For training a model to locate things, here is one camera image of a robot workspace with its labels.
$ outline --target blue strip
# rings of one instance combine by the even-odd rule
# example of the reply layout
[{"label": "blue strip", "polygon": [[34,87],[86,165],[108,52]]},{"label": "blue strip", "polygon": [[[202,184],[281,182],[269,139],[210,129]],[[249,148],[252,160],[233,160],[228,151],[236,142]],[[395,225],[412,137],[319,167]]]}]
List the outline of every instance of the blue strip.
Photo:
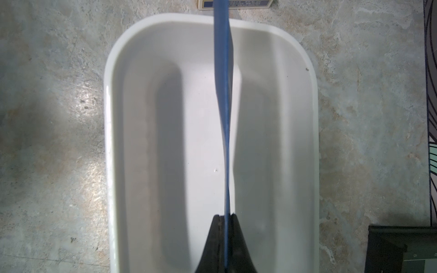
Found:
[{"label": "blue strip", "polygon": [[232,105],[232,74],[234,69],[234,49],[229,25],[228,0],[215,0],[214,6],[214,73],[215,92],[222,124],[223,149],[225,154],[225,228],[224,262],[228,268],[228,228],[230,217],[229,202],[229,128]]}]

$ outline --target concrete floor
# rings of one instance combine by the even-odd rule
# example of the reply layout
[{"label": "concrete floor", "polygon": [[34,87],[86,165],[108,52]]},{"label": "concrete floor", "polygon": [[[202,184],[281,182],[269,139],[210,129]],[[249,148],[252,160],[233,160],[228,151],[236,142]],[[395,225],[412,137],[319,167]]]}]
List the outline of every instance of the concrete floor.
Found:
[{"label": "concrete floor", "polygon": [[[109,272],[102,76],[116,39],[196,0],[0,5],[0,271]],[[423,3],[277,0],[319,84],[320,272],[363,272],[367,227],[429,225]]]}]

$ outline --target white plastic tray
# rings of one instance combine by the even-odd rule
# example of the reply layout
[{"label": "white plastic tray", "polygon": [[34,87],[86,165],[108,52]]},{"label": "white plastic tray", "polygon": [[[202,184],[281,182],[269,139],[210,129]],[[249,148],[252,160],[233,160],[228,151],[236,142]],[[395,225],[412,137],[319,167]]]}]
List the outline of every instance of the white plastic tray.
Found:
[{"label": "white plastic tray", "polygon": [[[213,18],[160,14],[104,74],[111,272],[192,273],[224,211]],[[231,20],[231,209],[263,272],[319,270],[317,82],[300,44]]]}]

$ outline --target blue plastic strip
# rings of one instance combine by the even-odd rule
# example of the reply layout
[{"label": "blue plastic strip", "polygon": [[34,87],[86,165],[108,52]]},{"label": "blue plastic strip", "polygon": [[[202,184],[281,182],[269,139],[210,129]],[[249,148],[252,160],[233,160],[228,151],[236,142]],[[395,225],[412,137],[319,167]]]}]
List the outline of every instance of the blue plastic strip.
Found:
[{"label": "blue plastic strip", "polygon": [[229,128],[232,105],[232,74],[234,70],[234,48],[229,26],[229,1],[214,0],[214,72],[215,92],[222,123],[223,149],[225,154],[225,228],[224,262],[228,268],[228,225],[229,203]]}]

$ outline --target cardboard box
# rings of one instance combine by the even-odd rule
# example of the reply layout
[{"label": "cardboard box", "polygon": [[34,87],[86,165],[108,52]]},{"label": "cardboard box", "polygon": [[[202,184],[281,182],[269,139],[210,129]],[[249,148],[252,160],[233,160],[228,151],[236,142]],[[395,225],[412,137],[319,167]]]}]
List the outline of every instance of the cardboard box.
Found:
[{"label": "cardboard box", "polygon": [[[199,0],[200,10],[212,10],[213,0]],[[273,0],[229,0],[229,9],[261,9],[269,8]]]}]

